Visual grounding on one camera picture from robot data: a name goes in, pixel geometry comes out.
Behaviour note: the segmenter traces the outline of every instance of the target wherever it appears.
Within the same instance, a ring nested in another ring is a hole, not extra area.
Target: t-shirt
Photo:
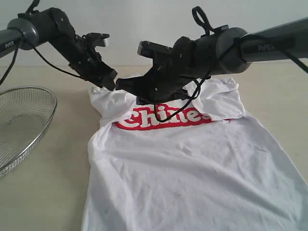
[[[83,231],[308,230],[308,186],[232,78],[207,80],[165,123],[122,90],[92,89],[90,100],[102,118],[88,145]]]

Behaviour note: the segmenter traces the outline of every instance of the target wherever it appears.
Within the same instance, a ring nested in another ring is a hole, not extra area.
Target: metal basket
[[[56,107],[56,97],[45,88],[20,87],[0,93],[0,177],[39,143]]]

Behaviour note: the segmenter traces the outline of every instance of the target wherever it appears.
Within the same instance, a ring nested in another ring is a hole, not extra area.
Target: white wall
[[[24,12],[32,0],[2,0],[0,29]],[[181,36],[196,39],[202,29],[194,22],[191,9],[200,5],[213,27],[229,24],[249,32],[287,23],[308,16],[308,0],[41,0],[39,10],[62,9],[77,34],[109,33],[109,46],[99,48],[111,65],[144,65],[151,60],[136,54],[139,41],[150,40],[173,46]],[[67,61],[49,44],[39,50],[52,63],[66,66]],[[6,66],[12,56],[0,60]],[[17,65],[45,63],[33,51],[21,51]]]

